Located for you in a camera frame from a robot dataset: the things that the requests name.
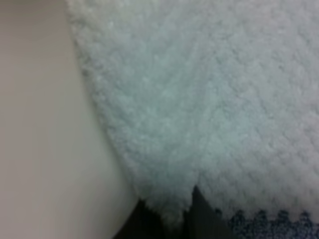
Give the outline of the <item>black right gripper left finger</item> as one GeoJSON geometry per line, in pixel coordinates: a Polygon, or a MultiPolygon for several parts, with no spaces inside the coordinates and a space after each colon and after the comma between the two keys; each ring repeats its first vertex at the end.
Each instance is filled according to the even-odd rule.
{"type": "Polygon", "coordinates": [[[139,200],[124,225],[113,236],[114,239],[173,239],[159,215],[139,200]]]}

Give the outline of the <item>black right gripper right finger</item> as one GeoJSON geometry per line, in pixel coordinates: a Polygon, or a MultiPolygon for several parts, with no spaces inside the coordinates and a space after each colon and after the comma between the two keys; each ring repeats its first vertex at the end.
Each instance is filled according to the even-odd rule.
{"type": "Polygon", "coordinates": [[[195,187],[192,205],[185,213],[184,239],[232,239],[233,233],[195,187]]]}

